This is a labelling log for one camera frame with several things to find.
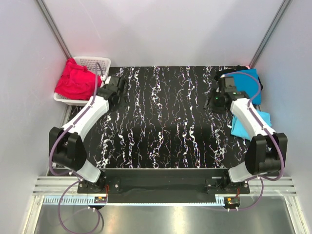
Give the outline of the right small circuit board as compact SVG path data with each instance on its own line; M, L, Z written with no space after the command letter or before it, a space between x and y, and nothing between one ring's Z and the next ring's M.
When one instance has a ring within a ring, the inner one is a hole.
M228 197L226 199L226 203L229 204L229 205L239 204L240 203L240 198L238 196L236 196L236 197Z

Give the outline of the aluminium front frame rail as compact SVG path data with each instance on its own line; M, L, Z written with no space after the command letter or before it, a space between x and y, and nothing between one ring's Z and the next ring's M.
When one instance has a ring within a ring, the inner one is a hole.
M210 180L203 182L203 187L216 193L217 195L224 196L226 192L223 192L220 188L214 186L221 178L212 177ZM82 189L81 184L77 184L78 179L76 177L62 177L62 176L40 176L35 184L33 194L35 195L60 195L72 185L69 189L69 194L87 194ZM109 193L121 193L126 188L136 189L154 189L154 185L146 183L140 184L138 180L125 180L119 178L113 178L108 180ZM254 179L248 183L243 182L243 188L240 189L241 196L257 195L263 190L264 196L295 196L296 191L293 185L293 181L290 177L282 177L278 181L263 180L263 183L259 179Z

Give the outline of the right aluminium corner post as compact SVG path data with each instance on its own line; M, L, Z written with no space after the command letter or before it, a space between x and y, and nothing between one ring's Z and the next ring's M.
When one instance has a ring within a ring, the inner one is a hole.
M268 42L270 41L272 35L274 34L275 30L277 29L279 23L281 22L284 14L288 10L289 6L291 5L292 0L283 0L281 5L279 6L275 16L273 17L273 20L271 21L264 37L262 38L251 62L249 63L250 68L254 68L257 64L260 56L264 52Z

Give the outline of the left small circuit board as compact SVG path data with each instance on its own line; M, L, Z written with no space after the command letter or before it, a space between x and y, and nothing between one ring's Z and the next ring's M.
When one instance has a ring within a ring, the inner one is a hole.
M108 196L95 196L95 203L106 204L108 200Z

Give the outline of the folded blue t shirt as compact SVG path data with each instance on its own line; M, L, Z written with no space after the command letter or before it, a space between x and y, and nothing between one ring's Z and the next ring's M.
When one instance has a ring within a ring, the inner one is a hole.
M253 105L260 105L262 102L261 91L263 85L261 84L258 72L256 69L247 69L238 72L227 73L224 76L231 76L234 78L234 82L238 91L245 91L251 99L257 94L259 87L260 92L252 100Z

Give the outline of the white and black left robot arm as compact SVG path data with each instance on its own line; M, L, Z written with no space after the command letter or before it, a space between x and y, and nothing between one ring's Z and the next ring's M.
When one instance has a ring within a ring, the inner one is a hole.
M49 166L55 163L68 169L87 181L94 193L104 190L105 174L87 159L84 140L104 114L125 103L126 83L122 77L109 76L71 121L49 132Z

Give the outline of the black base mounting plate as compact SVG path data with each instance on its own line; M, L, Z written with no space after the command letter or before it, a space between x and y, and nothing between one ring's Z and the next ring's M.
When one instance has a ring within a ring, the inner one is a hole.
M108 192L110 204L216 202L215 195L250 194L245 182L231 182L226 169L106 169L96 184L82 181L79 194Z

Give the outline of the light cyan t shirt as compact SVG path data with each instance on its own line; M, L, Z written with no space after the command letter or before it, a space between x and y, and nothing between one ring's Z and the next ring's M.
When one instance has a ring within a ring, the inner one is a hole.
M271 123L270 114L259 111L259 110L257 110L257 112L263 118L263 120L271 127L272 123ZM233 119L232 119L231 135L251 141L251 138L249 137L247 131L245 130L242 123L239 121L239 119L235 115L233 116Z

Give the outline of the folded black t shirt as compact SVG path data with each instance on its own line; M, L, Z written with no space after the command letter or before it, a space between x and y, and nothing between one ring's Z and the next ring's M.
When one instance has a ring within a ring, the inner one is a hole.
M261 91L263 89L263 85L260 81L259 75L256 69L250 69L246 66L235 66L233 68L227 68L224 70L220 70L216 72L215 80L218 80L222 75L234 72L246 73L254 78L258 79L258 83L260 84L260 93L252 100L253 105L260 105L262 102ZM249 98L252 98L258 92L258 84L257 82L247 75L242 74L232 74L230 75L234 78L234 82L238 91L245 91Z

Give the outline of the small circuit board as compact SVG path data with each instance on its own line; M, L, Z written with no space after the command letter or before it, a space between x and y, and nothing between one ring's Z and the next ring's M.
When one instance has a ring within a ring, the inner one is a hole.
M95 196L95 203L106 204L108 200L108 196Z
M236 197L228 197L226 199L226 203L229 204L229 205L239 204L240 203L240 198L238 196L236 196Z

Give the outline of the red t shirt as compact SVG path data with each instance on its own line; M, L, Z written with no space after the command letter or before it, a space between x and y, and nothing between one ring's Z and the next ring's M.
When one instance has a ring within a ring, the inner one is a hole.
M57 82L54 92L72 100L89 100L94 94L95 85L100 87L102 80L80 66L73 58L67 60L63 73Z

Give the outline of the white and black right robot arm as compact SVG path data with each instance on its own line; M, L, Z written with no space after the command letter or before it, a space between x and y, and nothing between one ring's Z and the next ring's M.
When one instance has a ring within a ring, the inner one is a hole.
M220 76L218 88L212 90L204 105L217 113L230 110L251 140L244 162L229 168L221 181L226 193L237 190L239 182L247 183L257 177L277 181L284 174L288 139L265 122L252 101L245 91L237 89L233 74L229 73Z

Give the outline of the left aluminium corner post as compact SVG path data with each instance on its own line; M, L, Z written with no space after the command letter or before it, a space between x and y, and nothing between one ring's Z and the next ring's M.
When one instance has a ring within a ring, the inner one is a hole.
M61 35L61 33L60 33L60 31L59 31L59 29L57 27L57 24L55 23L55 21L54 21L54 19L52 17L52 14L50 13L50 11L49 11L45 1L43 1L43 0L35 0L35 2L37 4L39 10L41 11L44 19L46 20L50 30L52 31L52 33L53 33L53 35L54 35L54 37L55 37L59 47L61 48L61 50L63 52L63 54L65 55L65 57L67 59L71 58L72 55L71 55L71 53L70 53L70 51L69 51L69 49L68 49L68 47L67 47L67 45L66 45L66 43L65 43L65 41L64 41L64 39L62 37L62 35Z

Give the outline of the aluminium corner post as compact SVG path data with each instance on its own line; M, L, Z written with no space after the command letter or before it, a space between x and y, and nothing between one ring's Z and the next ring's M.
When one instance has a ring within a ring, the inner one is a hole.
M273 20L271 21L264 37L262 38L251 62L249 63L250 68L254 68L257 64L260 56L264 52L268 42L270 41L272 35L274 34L275 30L277 29L279 23L281 22L284 14L288 10L289 6L291 5L292 0L283 0L281 5L279 6L275 16L273 17Z
M41 11L44 19L46 20L50 30L52 31L52 33L53 33L53 35L54 35L54 37L55 37L59 47L61 48L61 50L63 52L63 54L65 55L65 57L67 59L71 58L72 55L71 55L71 53L70 53L70 51L69 51L69 49L68 49L68 47L67 47L67 45L66 45L66 43L65 43L65 41L64 41L64 39L62 37L62 35L61 35L61 33L60 33L60 31L59 31L59 29L57 27L57 24L55 23L55 21L54 21L54 19L52 17L52 14L50 13L50 11L49 11L45 1L43 1L43 0L35 0L35 2L37 4L39 10Z

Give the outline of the white plastic basket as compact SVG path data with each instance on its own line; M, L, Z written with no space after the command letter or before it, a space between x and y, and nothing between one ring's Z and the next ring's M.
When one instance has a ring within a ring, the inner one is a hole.
M109 68L111 65L111 60L103 57L86 57L86 56L77 56L73 57L76 63L80 66L85 66L88 71L94 73L96 75L95 80L97 81L98 75L100 75L102 84L104 85L107 77ZM62 95L59 95L54 92L53 98L57 102L62 102L69 106L84 106L89 100L72 100L68 99Z

